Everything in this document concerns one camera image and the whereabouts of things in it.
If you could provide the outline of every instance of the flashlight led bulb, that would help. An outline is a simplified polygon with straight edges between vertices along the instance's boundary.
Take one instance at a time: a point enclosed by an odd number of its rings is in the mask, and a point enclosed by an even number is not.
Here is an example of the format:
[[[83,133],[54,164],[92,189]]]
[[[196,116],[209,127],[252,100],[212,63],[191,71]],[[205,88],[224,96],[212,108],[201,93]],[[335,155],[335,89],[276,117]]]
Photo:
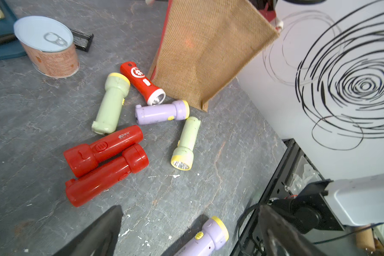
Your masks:
[[[157,104],[160,104],[164,101],[165,99],[165,93],[162,93],[160,94],[158,97],[156,97],[153,101],[152,101],[152,105],[157,105]]]
[[[190,169],[189,165],[187,165],[186,163],[180,162],[180,161],[173,161],[172,165],[175,168],[178,168],[180,170],[189,170]]]

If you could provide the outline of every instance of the flashlight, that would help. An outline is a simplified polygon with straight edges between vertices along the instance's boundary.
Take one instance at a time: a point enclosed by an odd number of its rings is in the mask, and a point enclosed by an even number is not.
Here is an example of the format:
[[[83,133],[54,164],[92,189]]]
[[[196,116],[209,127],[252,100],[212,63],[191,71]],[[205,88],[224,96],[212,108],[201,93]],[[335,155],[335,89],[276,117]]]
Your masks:
[[[91,129],[98,134],[110,134],[117,128],[124,98],[128,95],[128,78],[119,73],[111,73],[105,81],[105,95],[99,107],[97,118]]]
[[[148,125],[166,120],[184,120],[189,117],[189,105],[185,100],[156,106],[135,106],[135,117],[139,125]]]
[[[144,96],[148,105],[161,104],[165,99],[163,89],[155,86],[145,75],[137,68],[137,64],[132,61],[125,62],[119,68],[121,74],[126,76],[131,84]]]
[[[98,194],[109,189],[117,182],[147,167],[147,154],[139,144],[130,146],[122,156],[87,173],[78,180],[71,179],[65,183],[68,200],[75,207],[80,207]]]
[[[208,219],[202,231],[185,244],[174,256],[209,256],[219,250],[229,239],[228,230],[216,216]]]
[[[178,147],[174,150],[171,164],[179,170],[190,170],[193,163],[193,147],[198,136],[201,121],[194,116],[186,119],[185,125],[180,135]]]
[[[74,175],[79,178],[98,167],[100,162],[115,156],[144,138],[137,125],[116,131],[88,145],[81,144],[64,151],[64,157]]]

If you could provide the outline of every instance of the white circular logo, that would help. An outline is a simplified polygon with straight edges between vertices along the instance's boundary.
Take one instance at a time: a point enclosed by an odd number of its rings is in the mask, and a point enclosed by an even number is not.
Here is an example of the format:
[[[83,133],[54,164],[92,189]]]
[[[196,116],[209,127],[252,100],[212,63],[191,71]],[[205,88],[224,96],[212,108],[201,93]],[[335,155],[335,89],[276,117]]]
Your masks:
[[[137,67],[133,67],[131,69],[131,74],[133,77],[138,77],[138,78],[145,77],[145,75]]]

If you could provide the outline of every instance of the gray stone countertop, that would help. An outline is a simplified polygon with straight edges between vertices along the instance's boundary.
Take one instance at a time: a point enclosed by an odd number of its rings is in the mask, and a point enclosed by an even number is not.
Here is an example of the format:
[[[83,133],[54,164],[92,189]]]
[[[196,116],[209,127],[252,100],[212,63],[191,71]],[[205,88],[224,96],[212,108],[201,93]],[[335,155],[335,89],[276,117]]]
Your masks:
[[[19,18],[47,16],[95,37],[67,79],[40,74],[28,57],[0,61],[0,255],[51,255],[116,204],[124,217],[115,255],[173,255],[213,215],[230,233],[213,255],[229,255],[238,217],[259,200],[285,151],[237,81],[210,101],[208,113],[191,109],[202,124],[190,171],[169,162],[184,121],[141,126],[149,166],[75,208],[65,195],[74,175],[63,152],[101,138],[91,124],[109,73],[126,61],[148,71],[167,3],[7,2]],[[136,124],[136,104],[145,102],[132,86],[117,130]]]

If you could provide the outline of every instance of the pull tab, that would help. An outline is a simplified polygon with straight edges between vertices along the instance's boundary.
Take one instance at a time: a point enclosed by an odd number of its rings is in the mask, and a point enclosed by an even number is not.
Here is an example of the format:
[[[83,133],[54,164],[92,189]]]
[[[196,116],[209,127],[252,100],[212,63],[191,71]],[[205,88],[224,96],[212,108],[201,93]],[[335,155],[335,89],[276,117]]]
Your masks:
[[[44,39],[52,44],[59,46],[67,46],[67,41],[61,38],[59,35],[53,32],[48,32],[44,35]]]

